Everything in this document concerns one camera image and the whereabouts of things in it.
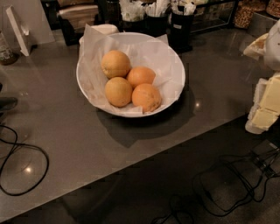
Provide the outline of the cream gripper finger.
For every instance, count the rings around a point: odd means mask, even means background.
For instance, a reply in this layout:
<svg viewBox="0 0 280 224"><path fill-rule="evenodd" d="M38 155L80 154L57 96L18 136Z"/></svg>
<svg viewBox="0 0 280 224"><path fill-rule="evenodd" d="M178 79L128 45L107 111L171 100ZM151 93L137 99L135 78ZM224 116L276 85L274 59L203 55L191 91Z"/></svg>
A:
<svg viewBox="0 0 280 224"><path fill-rule="evenodd" d="M254 60L259 60L259 58L262 57L265 53L265 41L267 37L268 34L265 33L259 38L257 38L255 41L253 41L250 45L248 45L245 48L243 54Z"/></svg>
<svg viewBox="0 0 280 224"><path fill-rule="evenodd" d="M280 75L260 79L255 87L253 107L249 111L245 130L253 134L267 131L280 116Z"/></svg>

